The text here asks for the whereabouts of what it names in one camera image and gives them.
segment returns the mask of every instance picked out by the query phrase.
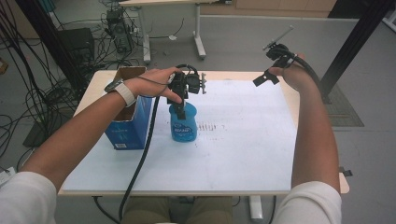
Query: gray mat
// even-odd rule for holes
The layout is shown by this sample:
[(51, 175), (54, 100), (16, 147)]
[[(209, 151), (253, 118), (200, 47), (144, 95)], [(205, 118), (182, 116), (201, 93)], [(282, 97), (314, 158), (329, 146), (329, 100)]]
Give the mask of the gray mat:
[(364, 127), (358, 114), (337, 85), (332, 88), (329, 98), (331, 103), (327, 104), (326, 108), (333, 127)]

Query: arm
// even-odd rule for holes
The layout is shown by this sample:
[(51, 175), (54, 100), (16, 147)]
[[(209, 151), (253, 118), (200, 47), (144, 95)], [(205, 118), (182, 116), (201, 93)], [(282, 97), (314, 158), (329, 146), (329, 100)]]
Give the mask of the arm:
[(269, 71), (277, 76), (283, 73), (285, 81), (300, 93), (291, 186), (321, 181), (340, 192), (337, 145), (320, 92), (312, 78), (297, 64), (282, 70), (272, 67)]
[[(163, 70), (155, 69), (147, 71), (141, 77), (166, 83), (169, 76), (176, 71), (179, 70), (175, 67)], [(137, 95), (153, 96), (160, 93), (173, 101), (181, 102), (181, 99), (164, 85), (141, 78), (129, 79), (124, 83), (136, 97)], [(116, 91), (104, 95), (70, 119), (44, 142), (25, 163), (22, 171), (35, 172), (45, 176), (59, 190), (67, 176), (88, 154), (111, 120), (124, 107), (125, 101)]]

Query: white shirt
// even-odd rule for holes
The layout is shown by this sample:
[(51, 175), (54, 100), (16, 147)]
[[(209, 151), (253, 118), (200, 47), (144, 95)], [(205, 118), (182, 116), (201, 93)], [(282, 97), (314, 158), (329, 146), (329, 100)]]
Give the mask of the white shirt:
[(43, 175), (17, 173), (0, 188), (0, 223), (54, 224), (56, 195)]
[[(56, 195), (43, 175), (14, 175), (0, 188), (0, 224), (54, 224)], [(278, 207), (274, 223), (341, 224), (341, 196), (322, 182), (299, 185)]]
[(313, 181), (294, 187), (282, 201), (275, 224), (341, 224), (341, 196), (330, 185)]

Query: white table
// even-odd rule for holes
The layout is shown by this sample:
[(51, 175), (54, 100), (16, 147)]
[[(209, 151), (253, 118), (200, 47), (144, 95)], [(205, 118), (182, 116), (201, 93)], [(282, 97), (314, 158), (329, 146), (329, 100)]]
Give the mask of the white table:
[(144, 16), (142, 13), (143, 6), (158, 6), (158, 5), (171, 5), (171, 4), (195, 4), (195, 31), (193, 31), (195, 45), (198, 49), (199, 56), (203, 59), (206, 56), (204, 45), (200, 36), (200, 14), (201, 3), (211, 3), (216, 0), (130, 0), (120, 2), (122, 7), (135, 7), (140, 21), (141, 32), (143, 36), (143, 61), (145, 63), (151, 62), (149, 35), (146, 32)]
[[(196, 120), (200, 134), (197, 139), (187, 144), (171, 140), (168, 105), (162, 99), (147, 161), (131, 194), (247, 195), (251, 217), (262, 219), (261, 195), (286, 194), (290, 190), (295, 127), (298, 121), (298, 93), (282, 78), (280, 85), (273, 86), (267, 82), (256, 88), (251, 80), (262, 72), (204, 73), (209, 79), (208, 94), (190, 94), (188, 100), (199, 111)], [(104, 86), (115, 74), (116, 71), (95, 73), (76, 113), (101, 97)], [(229, 102), (230, 99), (233, 103), (228, 104), (228, 107), (216, 106), (223, 104), (222, 101)], [(245, 119), (246, 115), (259, 114), (262, 117), (257, 119), (256, 124), (243, 127), (233, 127), (233, 120), (226, 119), (230, 116)], [(275, 124), (265, 124), (266, 121), (274, 120)], [(252, 133), (253, 128), (261, 129), (261, 132)], [(238, 130), (240, 133), (226, 138), (229, 134), (228, 131), (224, 132), (225, 129), (230, 132)], [(141, 154), (142, 150), (116, 151), (103, 135), (66, 179), (59, 193), (123, 195)], [(349, 185), (342, 173), (340, 182), (341, 192), (349, 192)]]

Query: blue box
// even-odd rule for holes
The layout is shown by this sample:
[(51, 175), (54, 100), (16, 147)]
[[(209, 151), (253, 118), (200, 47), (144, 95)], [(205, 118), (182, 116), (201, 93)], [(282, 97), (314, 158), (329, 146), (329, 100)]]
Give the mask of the blue box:
[[(114, 79), (124, 80), (137, 77), (146, 72), (146, 67), (122, 67)], [(116, 150), (143, 149), (149, 128), (151, 98), (137, 97), (137, 101), (122, 109), (105, 130)]]

